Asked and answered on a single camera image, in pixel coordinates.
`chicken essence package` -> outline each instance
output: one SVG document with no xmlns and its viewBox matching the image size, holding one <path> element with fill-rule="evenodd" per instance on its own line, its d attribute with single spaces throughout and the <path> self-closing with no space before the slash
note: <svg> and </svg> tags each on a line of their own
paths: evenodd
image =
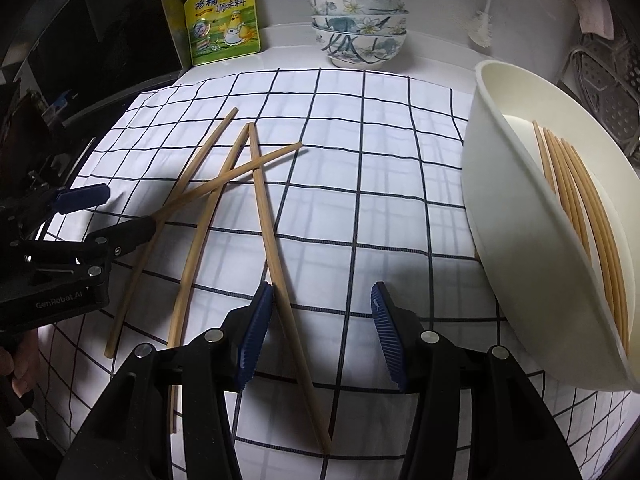
<svg viewBox="0 0 640 480">
<path fill-rule="evenodd" d="M 194 65 L 260 52 L 255 0 L 187 0 Z"/>
</svg>

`finger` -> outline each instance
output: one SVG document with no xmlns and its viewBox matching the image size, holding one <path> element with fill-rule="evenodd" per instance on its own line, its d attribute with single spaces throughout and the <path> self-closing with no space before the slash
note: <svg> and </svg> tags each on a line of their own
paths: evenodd
<svg viewBox="0 0 640 480">
<path fill-rule="evenodd" d="M 14 359 L 4 348 L 0 347 L 0 375 L 9 375 L 14 371 Z"/>
<path fill-rule="evenodd" d="M 24 333 L 22 341 L 18 345 L 14 356 L 14 377 L 21 379 L 26 371 L 33 366 L 34 356 L 38 357 L 38 330 L 29 330 Z"/>
<path fill-rule="evenodd" d="M 18 397 L 23 396 L 26 392 L 31 390 L 27 381 L 16 379 L 15 377 L 11 381 L 11 386 L 13 387 L 14 392 Z"/>
<path fill-rule="evenodd" d="M 15 394 L 18 397 L 23 396 L 25 393 L 33 390 L 33 387 L 38 381 L 38 371 L 36 369 L 29 368 L 21 379 L 15 377 L 11 381 L 11 386 L 14 389 Z"/>
</svg>

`white bowl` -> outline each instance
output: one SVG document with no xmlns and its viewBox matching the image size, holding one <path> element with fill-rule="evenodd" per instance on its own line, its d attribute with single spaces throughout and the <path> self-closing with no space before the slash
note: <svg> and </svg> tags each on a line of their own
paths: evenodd
<svg viewBox="0 0 640 480">
<path fill-rule="evenodd" d="M 640 180 L 598 122 L 556 86 L 496 61 L 480 63 L 476 80 L 462 191 L 500 307 L 556 379 L 588 390 L 640 391 L 640 316 L 633 316 L 640 300 Z M 602 279 L 540 170 L 533 120 L 575 147 L 607 209 L 631 311 L 628 356 Z"/>
<path fill-rule="evenodd" d="M 316 43 L 332 63 L 340 68 L 376 69 L 392 59 L 406 39 L 406 33 L 398 36 L 372 36 L 313 28 Z"/>
<path fill-rule="evenodd" d="M 351 34 L 398 36 L 406 32 L 406 16 L 403 14 L 312 16 L 311 23 L 317 28 L 324 28 L 324 30 Z"/>
<path fill-rule="evenodd" d="M 315 16 L 407 14 L 405 0 L 308 0 Z"/>
</svg>

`chopstick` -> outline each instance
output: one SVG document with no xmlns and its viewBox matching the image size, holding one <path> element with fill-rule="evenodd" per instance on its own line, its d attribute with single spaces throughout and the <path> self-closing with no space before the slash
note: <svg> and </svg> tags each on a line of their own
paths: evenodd
<svg viewBox="0 0 640 480">
<path fill-rule="evenodd" d="M 612 303 L 609 303 L 609 307 L 612 310 L 614 322 L 618 329 L 623 349 L 625 350 L 625 353 L 628 353 L 629 328 L 625 283 L 622 275 L 622 265 L 620 264 L 620 254 L 616 246 L 615 238 L 613 237 L 609 217 L 607 216 L 604 206 L 602 205 L 602 200 L 598 195 L 598 191 L 596 190 L 593 180 L 582 162 L 580 155 L 578 155 L 575 148 L 564 139 L 561 141 L 561 146 L 563 153 L 569 161 L 569 167 L 576 184 L 578 184 L 578 190 L 580 190 L 582 201 L 585 206 L 589 203 L 587 216 L 589 217 L 591 230 L 593 231 L 594 238 L 596 240 L 598 257 L 600 258 L 600 266 L 603 273 L 603 281 L 605 284 L 607 281 L 610 282 L 610 296 Z M 610 273 L 609 280 L 606 280 L 604 277 L 605 267 L 607 267 Z"/>
<path fill-rule="evenodd" d="M 198 168 L 204 161 L 210 149 L 218 141 L 222 133 L 226 130 L 226 127 L 229 126 L 229 123 L 233 120 L 237 113 L 238 109 L 232 108 L 231 111 L 226 115 L 226 117 L 222 119 L 222 122 L 209 135 L 206 142 L 198 150 L 196 155 L 193 157 L 193 160 L 189 163 L 187 168 L 185 168 L 185 170 L 178 178 L 178 182 L 171 190 L 171 193 L 169 193 L 169 197 L 167 199 L 168 202 L 172 202 L 177 197 L 182 195 L 182 192 L 186 189 L 189 181 L 191 180 L 191 177 L 193 177 L 195 172 L 198 171 Z M 133 267 L 131 274 L 129 275 L 124 294 L 122 296 L 122 299 L 120 300 L 120 303 L 118 304 L 116 315 L 113 319 L 113 323 L 111 324 L 111 331 L 109 332 L 107 345 L 104 348 L 104 356 L 107 359 L 113 359 L 115 355 L 118 340 L 120 338 L 120 332 L 122 331 L 122 325 L 124 324 L 124 320 L 127 317 L 127 311 L 129 310 L 129 305 L 136 291 L 136 285 L 138 284 L 138 280 L 142 275 L 142 270 L 145 268 L 145 265 L 148 262 L 149 257 L 151 256 L 151 253 L 156 246 L 156 243 L 158 243 L 162 228 L 164 227 L 164 223 L 166 222 L 168 216 L 169 215 L 155 216 L 156 232 L 151 240 L 149 240 L 146 246 L 142 249 L 142 252 L 138 257 L 136 264 Z"/>
<path fill-rule="evenodd" d="M 565 161 L 560 143 L 558 142 L 558 138 L 546 128 L 544 128 L 544 133 L 549 151 L 553 152 L 552 157 L 556 158 L 560 169 L 560 176 L 558 175 L 558 171 L 556 171 L 556 180 L 562 180 L 562 184 L 564 185 L 564 189 L 566 191 L 570 210 L 568 212 L 565 210 L 565 212 L 567 213 L 569 220 L 571 220 L 576 234 L 580 238 L 580 242 L 582 243 L 584 251 L 587 253 L 589 260 L 591 260 L 591 248 L 589 247 L 587 227 L 584 223 L 584 216 L 582 215 L 582 208 L 580 207 L 578 192 L 576 190 L 574 180 L 572 179 L 571 171 L 569 169 L 567 161 Z"/>
<path fill-rule="evenodd" d="M 247 123 L 242 127 L 238 138 L 229 150 L 229 153 L 226 156 L 224 163 L 222 164 L 222 168 L 220 168 L 219 175 L 225 174 L 227 171 L 233 168 L 236 160 L 238 160 L 238 155 L 240 155 L 240 152 L 244 147 L 244 143 L 246 142 L 248 135 L 249 124 Z M 198 268 L 200 267 L 202 251 L 205 245 L 207 234 L 209 233 L 209 225 L 213 220 L 213 215 L 216 210 L 216 206 L 218 205 L 218 201 L 220 200 L 220 196 L 222 195 L 223 189 L 224 188 L 221 186 L 209 195 L 209 198 L 207 198 L 207 203 L 205 204 L 204 209 L 200 214 L 200 219 L 198 220 L 198 226 L 196 228 L 196 234 L 191 241 L 191 247 L 189 248 L 187 260 L 185 261 L 184 269 L 182 270 L 182 276 L 180 277 L 180 289 L 178 290 L 178 295 L 175 298 L 174 312 L 171 316 L 169 337 L 166 344 L 167 348 L 174 348 L 180 346 L 182 343 L 184 320 L 186 318 L 189 303 L 191 301 L 191 285 L 193 284 L 193 279 L 196 275 L 196 272 L 198 272 Z M 171 389 L 170 394 L 170 406 L 173 407 L 173 409 L 170 410 L 170 429 L 172 433 L 175 433 L 174 412 L 176 393 L 177 387 L 174 386 Z"/>
<path fill-rule="evenodd" d="M 551 156 L 551 164 L 554 168 L 554 173 L 556 174 L 556 182 L 558 183 L 558 196 L 560 197 L 560 204 L 562 205 L 562 209 L 569 217 L 571 224 L 575 229 L 575 219 L 572 216 L 571 206 L 569 205 L 569 196 L 566 189 L 566 182 L 564 179 L 564 173 L 562 172 L 561 163 L 559 160 L 558 152 L 556 151 L 556 147 L 553 144 L 553 140 L 551 139 L 551 134 L 549 130 L 546 128 L 542 129 L 545 134 L 546 146 L 549 148 L 549 155 Z"/>
<path fill-rule="evenodd" d="M 536 134 L 539 133 L 537 123 L 534 123 L 534 129 Z M 582 215 L 578 194 L 582 204 L 584 204 L 598 253 L 605 298 L 620 336 L 622 347 L 625 353 L 628 353 L 628 306 L 626 304 L 625 283 L 622 265 L 620 264 L 620 254 L 613 236 L 609 217 L 602 205 L 602 200 L 593 180 L 575 148 L 566 140 L 556 137 L 547 128 L 543 128 L 543 133 L 556 175 L 562 208 L 571 220 L 584 250 L 589 259 L 591 259 L 587 227 Z M 546 152 L 544 142 L 542 144 L 538 143 L 538 148 L 541 152 L 541 158 L 544 158 L 542 155 L 543 151 Z"/>
<path fill-rule="evenodd" d="M 274 150 L 273 152 L 267 153 L 266 155 L 261 156 L 260 158 L 251 160 L 242 166 L 238 166 L 230 171 L 227 171 L 225 174 L 219 175 L 216 178 L 212 178 L 208 182 L 201 184 L 195 189 L 180 195 L 178 198 L 170 201 L 169 203 L 162 206 L 158 211 L 153 213 L 151 216 L 156 220 L 159 218 L 164 218 L 166 216 L 171 215 L 172 213 L 178 211 L 181 207 L 185 206 L 189 202 L 196 200 L 197 198 L 210 193 L 211 191 L 223 186 L 230 180 L 233 180 L 245 173 L 249 173 L 251 170 L 255 170 L 259 166 L 267 164 L 272 160 L 276 160 L 281 156 L 287 155 L 287 153 L 295 152 L 302 148 L 302 142 L 296 142 L 294 144 L 289 144 L 284 148 L 280 148 L 279 150 Z"/>
<path fill-rule="evenodd" d="M 252 160 L 260 160 L 260 147 L 258 146 L 258 135 L 254 123 L 249 123 L 249 145 L 251 147 Z M 273 283 L 278 316 L 280 317 L 285 338 L 289 343 L 289 349 L 293 355 L 296 379 L 302 390 L 302 396 L 305 401 L 307 413 L 311 418 L 316 439 L 322 452 L 329 454 L 331 451 L 331 437 L 329 436 L 328 427 L 323 420 L 324 417 L 322 417 L 318 398 L 316 397 L 314 385 L 311 380 L 311 374 L 306 364 L 305 353 L 300 343 L 296 321 L 293 317 L 289 293 L 287 292 L 287 284 L 282 270 L 282 263 L 280 262 L 278 245 L 273 232 L 273 217 L 267 198 L 267 190 L 264 184 L 261 165 L 258 165 L 254 169 L 254 188 L 264 252 L 267 256 L 267 265 L 269 267 L 271 282 Z"/>
<path fill-rule="evenodd" d="M 536 133 L 536 141 L 538 142 L 538 149 L 540 150 L 540 158 L 542 159 L 542 171 L 545 174 L 546 181 L 551 186 L 552 191 L 556 192 L 556 185 L 554 184 L 554 175 L 551 171 L 551 165 L 549 164 L 549 156 L 546 152 L 545 142 L 542 140 L 542 135 L 540 134 L 540 128 L 538 127 L 538 122 L 533 121 L 533 129 Z"/>
</svg>

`stack of bowls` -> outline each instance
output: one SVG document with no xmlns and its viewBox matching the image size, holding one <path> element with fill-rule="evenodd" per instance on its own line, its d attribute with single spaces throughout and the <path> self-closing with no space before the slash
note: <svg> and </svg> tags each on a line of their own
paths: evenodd
<svg viewBox="0 0 640 480">
<path fill-rule="evenodd" d="M 404 0 L 308 1 L 316 43 L 335 66 L 375 69 L 404 43 Z"/>
</svg>

